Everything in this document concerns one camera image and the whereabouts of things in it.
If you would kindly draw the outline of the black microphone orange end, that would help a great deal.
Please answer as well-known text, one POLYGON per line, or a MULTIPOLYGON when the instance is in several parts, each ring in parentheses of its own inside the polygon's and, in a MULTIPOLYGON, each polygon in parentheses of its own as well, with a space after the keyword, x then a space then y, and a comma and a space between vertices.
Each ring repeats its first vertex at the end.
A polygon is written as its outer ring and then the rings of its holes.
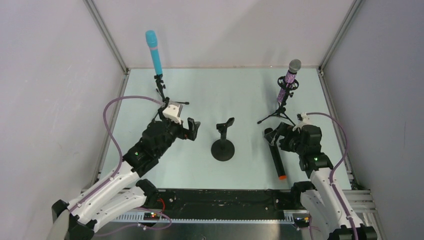
POLYGON ((283 166, 283 161, 281 159, 279 148, 275 143, 273 143, 273 139, 275 136, 275 133, 273 132, 274 130, 268 127, 264 130, 263 137, 268 144, 278 179, 285 180, 287 178, 287 175, 283 166))

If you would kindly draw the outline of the round base mic stand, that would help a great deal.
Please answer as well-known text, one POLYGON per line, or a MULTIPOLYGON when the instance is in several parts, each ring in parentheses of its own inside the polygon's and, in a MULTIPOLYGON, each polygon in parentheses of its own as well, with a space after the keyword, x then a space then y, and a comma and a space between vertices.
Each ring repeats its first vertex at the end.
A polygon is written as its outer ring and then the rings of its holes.
POLYGON ((234 144, 227 139, 228 128, 233 125, 234 121, 235 118, 230 117, 226 122, 216 124, 216 129, 220 133, 220 139, 212 144, 211 154, 220 162, 230 160, 235 154, 234 144))

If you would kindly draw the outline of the shock mount tripod stand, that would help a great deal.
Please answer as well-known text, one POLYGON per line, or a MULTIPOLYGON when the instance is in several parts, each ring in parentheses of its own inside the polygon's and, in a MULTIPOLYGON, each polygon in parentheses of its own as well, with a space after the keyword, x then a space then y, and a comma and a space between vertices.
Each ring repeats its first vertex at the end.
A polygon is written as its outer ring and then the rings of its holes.
POLYGON ((286 78, 285 76, 281 76, 277 79, 278 86, 280 87, 281 90, 284 90, 284 95, 282 97, 281 103, 278 104, 278 108, 273 113, 259 120, 257 122, 258 125, 264 122, 269 117, 283 118, 288 120, 293 126, 295 125, 295 123, 286 114, 286 105, 287 105, 287 99, 289 97, 292 98, 294 95, 293 91, 298 89, 299 82, 296 79, 294 79, 293 82, 286 82, 285 78, 286 78))

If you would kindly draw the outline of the black tripod mic stand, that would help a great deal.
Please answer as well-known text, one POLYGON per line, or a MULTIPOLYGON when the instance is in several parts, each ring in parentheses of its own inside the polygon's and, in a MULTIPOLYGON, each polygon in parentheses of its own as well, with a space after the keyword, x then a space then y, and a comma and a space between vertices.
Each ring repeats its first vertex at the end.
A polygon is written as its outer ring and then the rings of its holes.
MULTIPOLYGON (((172 101, 164 93, 164 90, 166 89, 166 85, 163 81, 163 75, 155 75, 154 79, 155 79, 155 84, 156 84, 156 92, 159 93, 161 100, 162 100, 162 106, 158 110, 159 119, 162 120, 162 121, 169 120, 169 119, 165 118, 164 115, 162 114, 162 111, 165 109, 165 107, 168 105, 168 103, 170 101, 172 101)), ((182 106, 190 104, 190 102, 188 102, 188 101, 172 101, 172 102, 180 103, 180 104, 182 104, 182 106)))

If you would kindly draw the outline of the purple glitter microphone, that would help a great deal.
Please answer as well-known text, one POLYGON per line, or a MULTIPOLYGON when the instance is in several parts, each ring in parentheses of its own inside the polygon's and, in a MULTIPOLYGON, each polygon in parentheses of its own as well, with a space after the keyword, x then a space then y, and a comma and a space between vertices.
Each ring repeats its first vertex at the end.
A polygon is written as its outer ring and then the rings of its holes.
POLYGON ((278 78, 277 84, 280 86, 280 91, 277 96, 277 102, 279 104, 282 104, 289 97, 296 82, 297 73, 301 67, 302 62, 299 59, 293 59, 288 65, 288 71, 286 72, 285 76, 278 78))

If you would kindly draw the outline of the blue toy microphone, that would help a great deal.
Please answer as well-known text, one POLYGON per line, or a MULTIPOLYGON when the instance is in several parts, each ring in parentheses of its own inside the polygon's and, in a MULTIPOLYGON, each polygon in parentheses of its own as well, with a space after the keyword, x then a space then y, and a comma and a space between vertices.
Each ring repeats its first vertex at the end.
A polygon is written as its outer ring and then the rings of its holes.
POLYGON ((145 39, 147 46, 150 51, 153 67, 156 75, 163 74, 162 63, 160 59, 159 49, 158 49, 158 39, 154 30, 148 30, 145 32, 145 39))

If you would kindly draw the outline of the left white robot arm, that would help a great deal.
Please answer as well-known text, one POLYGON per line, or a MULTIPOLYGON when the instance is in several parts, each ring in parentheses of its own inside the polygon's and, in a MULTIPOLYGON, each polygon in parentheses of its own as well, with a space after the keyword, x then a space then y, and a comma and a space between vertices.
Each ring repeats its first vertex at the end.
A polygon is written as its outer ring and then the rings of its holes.
POLYGON ((187 121, 188 128, 167 118, 150 122, 108 175, 77 198, 55 202, 47 239, 90 240, 118 216, 156 200, 157 188, 142 176, 159 163, 177 138, 196 139, 201 123, 192 118, 187 121))

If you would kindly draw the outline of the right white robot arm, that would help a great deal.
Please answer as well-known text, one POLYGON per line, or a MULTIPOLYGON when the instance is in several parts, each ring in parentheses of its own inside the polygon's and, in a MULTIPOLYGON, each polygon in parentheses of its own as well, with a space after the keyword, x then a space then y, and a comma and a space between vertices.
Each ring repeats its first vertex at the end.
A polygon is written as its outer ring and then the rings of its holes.
POLYGON ((264 139, 276 157, 279 151, 296 153, 300 169, 308 180, 293 184, 291 193, 307 209, 313 223, 328 240, 376 240, 373 226, 367 226, 354 212, 332 173, 330 158, 321 151, 321 128, 311 124, 280 123, 264 130, 264 139))

